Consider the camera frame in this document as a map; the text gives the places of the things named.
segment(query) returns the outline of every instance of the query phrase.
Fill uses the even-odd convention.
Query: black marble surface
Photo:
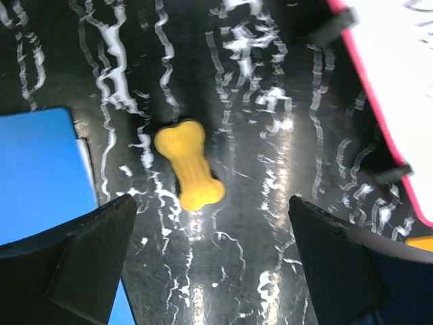
[[[292,195],[393,240],[431,234],[401,184],[371,177],[389,155],[342,41],[291,42],[323,2],[2,2],[0,113],[69,108],[99,202],[139,203],[123,274],[138,325],[316,324]],[[227,190],[196,213],[152,142],[184,118]]]

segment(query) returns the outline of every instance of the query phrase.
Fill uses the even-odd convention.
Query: blue notebook
[[[0,245],[97,208],[69,112],[0,117]],[[134,325],[119,284],[110,325]]]

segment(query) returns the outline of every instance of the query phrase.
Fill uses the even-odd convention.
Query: orange bone-shaped object
[[[210,174],[204,157],[204,129],[195,121],[159,130],[155,137],[157,151],[171,163],[181,186],[181,206],[197,211],[224,197],[224,185]]]

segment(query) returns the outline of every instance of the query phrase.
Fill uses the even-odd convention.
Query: pink edge
[[[346,4],[342,0],[327,0],[327,2],[329,7],[331,8],[331,11],[334,12],[335,14],[342,12],[346,8]],[[390,153],[398,165],[404,165],[406,162],[403,156],[401,155],[401,153],[397,150],[394,140],[391,138],[391,134],[386,124],[384,114],[382,112],[382,109],[380,108],[378,99],[375,96],[373,87],[371,86],[371,83],[368,80],[366,69],[358,53],[357,45],[352,36],[351,30],[350,29],[343,30],[342,38],[344,43],[346,44],[346,48],[350,54],[350,57],[352,58],[355,69],[358,72],[359,78],[361,79],[361,82],[364,86],[364,90],[367,93],[367,97],[369,99],[371,107],[373,108],[373,113],[375,114],[375,117],[378,120],[380,129],[382,130],[382,133],[384,135]],[[415,192],[413,191],[409,177],[408,176],[402,177],[402,182],[406,189],[407,195],[411,200],[413,209],[415,210],[415,214],[417,215],[418,219],[421,220],[421,222],[424,223],[425,225],[429,227],[433,227],[433,222],[428,221],[424,217],[424,214],[422,213],[421,207],[419,206],[418,200],[415,196]]]

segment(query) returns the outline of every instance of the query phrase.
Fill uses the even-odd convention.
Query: yellow object
[[[406,244],[412,247],[433,252],[433,236],[411,238],[406,240]]]
[[[181,185],[181,206],[197,211],[224,197],[224,185],[210,174],[204,157],[204,129],[199,122],[184,121],[176,127],[159,130],[155,137],[157,151],[171,163]]]

